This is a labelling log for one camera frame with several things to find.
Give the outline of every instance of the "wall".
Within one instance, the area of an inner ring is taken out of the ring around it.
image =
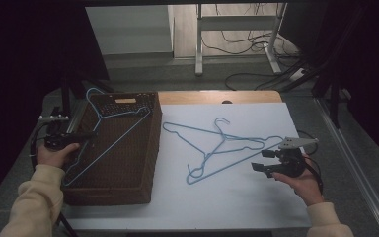
[[[172,52],[168,6],[88,7],[102,55]]]

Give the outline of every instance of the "sleeve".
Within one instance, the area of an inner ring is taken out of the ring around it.
[[[338,220],[332,203],[311,205],[307,207],[307,212],[312,221],[307,237],[353,237],[350,228]]]
[[[63,205],[63,176],[59,168],[37,165],[32,178],[18,187],[19,196],[0,236],[51,236]]]

